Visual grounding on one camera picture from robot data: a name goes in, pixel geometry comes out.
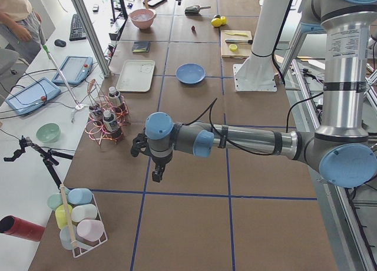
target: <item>red can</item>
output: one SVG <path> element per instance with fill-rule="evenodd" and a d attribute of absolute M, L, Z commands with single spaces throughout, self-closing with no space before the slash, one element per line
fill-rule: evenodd
<path fill-rule="evenodd" d="M 6 216 L 0 221 L 0 233 L 38 242 L 45 228 L 15 216 Z"/>

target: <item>pink bowl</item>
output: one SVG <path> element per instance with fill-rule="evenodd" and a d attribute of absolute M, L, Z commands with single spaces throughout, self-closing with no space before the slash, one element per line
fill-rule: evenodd
<path fill-rule="evenodd" d="M 139 29 L 149 28 L 155 17 L 156 11 L 152 9 L 139 9 L 130 14 L 132 23 Z"/>

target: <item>knife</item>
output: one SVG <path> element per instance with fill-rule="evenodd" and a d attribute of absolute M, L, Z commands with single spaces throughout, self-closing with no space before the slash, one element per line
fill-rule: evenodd
<path fill-rule="evenodd" d="M 239 39 L 225 39 L 225 43 L 234 43 L 234 44 L 252 44 L 253 40 L 239 40 Z"/>

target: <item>person's hand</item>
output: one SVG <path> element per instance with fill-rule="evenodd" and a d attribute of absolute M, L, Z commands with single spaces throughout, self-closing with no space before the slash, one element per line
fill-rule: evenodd
<path fill-rule="evenodd" d="M 22 25 L 16 25 L 12 31 L 21 41 L 30 41 L 32 39 L 30 32 Z"/>
<path fill-rule="evenodd" d="M 34 11 L 34 14 L 35 16 L 37 16 L 37 19 L 39 20 L 39 22 L 41 23 L 42 22 L 42 18 L 40 16 L 40 14 L 38 14 L 36 11 Z"/>

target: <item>computer mouse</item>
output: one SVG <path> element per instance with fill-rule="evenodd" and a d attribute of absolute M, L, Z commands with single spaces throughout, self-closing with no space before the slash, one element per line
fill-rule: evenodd
<path fill-rule="evenodd" d="M 64 40 L 57 39 L 55 40 L 54 44 L 59 47 L 65 47 L 67 43 Z"/>

